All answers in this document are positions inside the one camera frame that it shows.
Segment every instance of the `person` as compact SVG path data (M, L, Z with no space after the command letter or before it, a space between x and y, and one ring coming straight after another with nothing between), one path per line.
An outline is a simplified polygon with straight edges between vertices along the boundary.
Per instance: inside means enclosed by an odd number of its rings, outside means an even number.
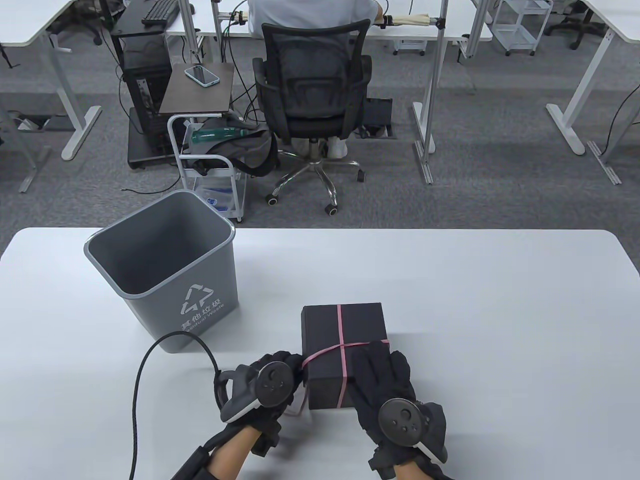
M263 38L262 24L269 23L289 28L332 28L360 20L382 20L383 10L376 0L248 0L249 32L254 38ZM308 154L309 142L293 139L298 154ZM328 140L329 158L347 156L345 140Z
M294 390L302 381L300 355L279 352L279 360L291 366L295 373ZM265 356L254 364L259 367L273 356ZM394 463L397 480L450 480L442 474L440 468L429 465L427 475L416 463L415 459L421 452L415 448L401 447L391 442L382 433L378 423L378 412L383 403L391 398L402 397L415 401L415 392L410 381L410 368L406 357L398 352L390 352L389 346L382 342L373 342L367 347L360 348L353 355L353 373L355 384L350 386L358 421L369 438L374 439L379 448L386 450ZM257 408L241 417L235 425L244 426L231 440L217 448L212 454L212 460L207 471L217 480L236 480L240 469L256 441L260 438L261 429L268 422L277 420L291 403L293 394L283 405L275 408Z

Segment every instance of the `pink string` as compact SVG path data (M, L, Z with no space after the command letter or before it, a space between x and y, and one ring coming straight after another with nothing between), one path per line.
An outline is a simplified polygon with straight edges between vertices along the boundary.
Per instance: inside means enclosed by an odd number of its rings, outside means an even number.
M342 331L342 305L337 305L338 308L338 338L340 340L340 343L338 343L337 345L333 345L327 348L323 348L322 350L319 350L317 352L315 352L313 355L309 355L308 357L306 357L306 359L302 362L302 368L306 367L307 364L311 361L314 360L316 358L318 358L321 355L324 355L327 352L333 351L337 348L340 349L340 357L342 358L342 387L340 388L340 396L338 397L338 406L337 408L342 408L342 402L344 400L344 394L347 391L347 354L346 354L346 348L348 347L359 347L359 346L363 346L363 345L369 345L371 342L353 342L353 343L344 343L344 332ZM389 340L382 340L382 343L389 343Z

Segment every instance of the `recycling symbol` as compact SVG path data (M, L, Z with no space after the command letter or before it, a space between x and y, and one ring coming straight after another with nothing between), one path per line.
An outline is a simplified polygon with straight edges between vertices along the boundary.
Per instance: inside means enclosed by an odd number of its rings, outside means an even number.
M197 290L202 293L206 293L206 295L200 298L199 301L194 301L194 303L190 307L188 307L189 300L191 299L191 294L193 293L194 290ZM206 288L204 285L192 285L189 288L189 291L187 292L187 296L184 299L184 303L182 304L182 309L180 310L180 315L184 315L185 313L191 312L192 310L197 311L198 304L200 304L200 308L202 308L202 305L204 305L205 301L207 301L207 298L209 298L212 295L213 295L213 290Z

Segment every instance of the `white shirt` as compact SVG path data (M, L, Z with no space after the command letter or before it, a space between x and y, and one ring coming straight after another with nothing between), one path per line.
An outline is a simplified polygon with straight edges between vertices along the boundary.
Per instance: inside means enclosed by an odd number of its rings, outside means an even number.
M248 0L249 32L262 37L262 24L290 28L332 28L378 16L375 0Z

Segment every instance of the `gray trash bin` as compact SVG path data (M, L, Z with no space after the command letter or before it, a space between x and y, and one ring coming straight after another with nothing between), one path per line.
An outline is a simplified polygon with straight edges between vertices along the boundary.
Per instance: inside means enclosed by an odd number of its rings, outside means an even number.
M190 190L178 190L106 227L84 254L158 339L200 335L237 307L236 230ZM190 339L160 345L171 353Z

